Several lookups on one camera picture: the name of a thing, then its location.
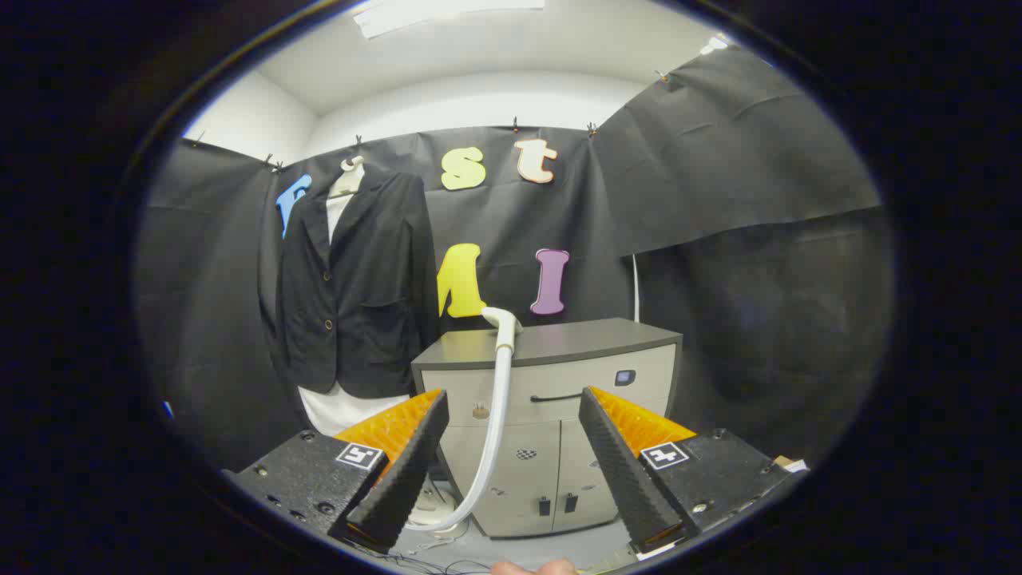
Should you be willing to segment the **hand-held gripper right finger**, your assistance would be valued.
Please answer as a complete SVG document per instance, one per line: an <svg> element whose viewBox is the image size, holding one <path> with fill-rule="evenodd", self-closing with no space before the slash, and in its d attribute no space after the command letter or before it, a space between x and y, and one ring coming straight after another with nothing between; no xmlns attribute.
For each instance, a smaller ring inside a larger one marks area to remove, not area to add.
<svg viewBox="0 0 1022 575"><path fill-rule="evenodd" d="M583 389L578 421L637 553L734 523L808 471L731 430L698 433L596 387Z"/></svg>

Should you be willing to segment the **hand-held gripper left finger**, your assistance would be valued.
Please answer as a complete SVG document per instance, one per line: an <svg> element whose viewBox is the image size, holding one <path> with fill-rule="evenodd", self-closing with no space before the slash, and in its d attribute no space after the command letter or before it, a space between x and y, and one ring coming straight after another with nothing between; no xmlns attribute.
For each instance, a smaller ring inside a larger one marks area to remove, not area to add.
<svg viewBox="0 0 1022 575"><path fill-rule="evenodd" d="M301 430L224 474L297 528L386 553L419 498L449 420L448 395L435 389L335 436Z"/></svg>

